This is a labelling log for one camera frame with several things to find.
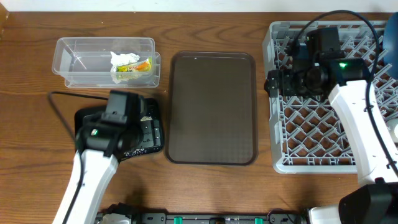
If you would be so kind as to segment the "white rice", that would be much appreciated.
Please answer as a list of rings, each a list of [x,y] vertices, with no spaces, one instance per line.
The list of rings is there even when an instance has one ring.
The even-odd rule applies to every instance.
[[[141,120],[147,120],[147,119],[152,119],[152,118],[150,116],[145,116]],[[142,128],[141,128],[141,121],[140,121],[140,123],[138,125],[138,128],[139,128],[138,143],[135,146],[133,146],[130,151],[124,153],[124,155],[127,158],[141,156],[141,155],[144,155],[144,154],[150,154],[150,153],[155,152],[155,151],[139,151],[138,147],[140,146],[141,141],[142,141],[142,137],[143,137]]]

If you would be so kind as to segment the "yellow green snack wrapper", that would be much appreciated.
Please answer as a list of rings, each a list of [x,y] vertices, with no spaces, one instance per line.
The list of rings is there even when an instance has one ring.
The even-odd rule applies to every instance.
[[[152,59],[116,67],[117,72],[148,72],[152,68]]]

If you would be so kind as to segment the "white napkin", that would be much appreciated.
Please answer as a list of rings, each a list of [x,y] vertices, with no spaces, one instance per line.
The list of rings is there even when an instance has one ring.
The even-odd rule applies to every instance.
[[[111,54],[111,61],[110,62],[111,62],[111,65],[112,65],[111,70],[110,70],[111,78],[112,78],[113,82],[118,84],[121,81],[116,78],[116,69],[117,69],[117,67],[122,66],[122,65],[129,65],[129,64],[132,64],[132,63],[136,63],[136,62],[139,61],[140,56],[136,55],[134,53],[119,54],[118,55],[118,54],[116,54],[114,52],[110,52],[110,54]]]

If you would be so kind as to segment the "dark blue plate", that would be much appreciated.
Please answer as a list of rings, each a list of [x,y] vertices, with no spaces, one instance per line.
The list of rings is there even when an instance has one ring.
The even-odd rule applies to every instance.
[[[393,13],[386,23],[382,46],[387,50],[384,63],[391,65],[389,76],[397,79],[397,12]]]

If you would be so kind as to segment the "pale green plastic cup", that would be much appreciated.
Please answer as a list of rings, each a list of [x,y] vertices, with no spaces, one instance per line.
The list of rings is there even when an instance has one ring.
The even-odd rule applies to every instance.
[[[398,143],[398,119],[390,119],[386,122],[389,134],[394,143]]]

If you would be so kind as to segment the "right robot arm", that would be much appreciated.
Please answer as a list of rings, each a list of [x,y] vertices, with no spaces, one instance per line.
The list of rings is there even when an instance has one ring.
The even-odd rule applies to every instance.
[[[271,70],[269,96],[320,96],[336,111],[357,168],[359,188],[338,205],[308,210],[308,223],[397,223],[397,148],[377,105],[373,75],[361,58],[345,58],[338,29],[310,31],[293,42],[293,67]]]

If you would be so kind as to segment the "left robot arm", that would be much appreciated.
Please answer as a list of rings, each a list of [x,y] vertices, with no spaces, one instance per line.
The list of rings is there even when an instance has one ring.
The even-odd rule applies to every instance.
[[[131,92],[112,90],[106,104],[75,113],[71,128],[53,100],[54,112],[75,145],[73,169],[54,223],[134,223],[134,215],[117,210],[98,217],[103,195],[118,166],[127,159],[157,153],[164,146],[158,102]]]

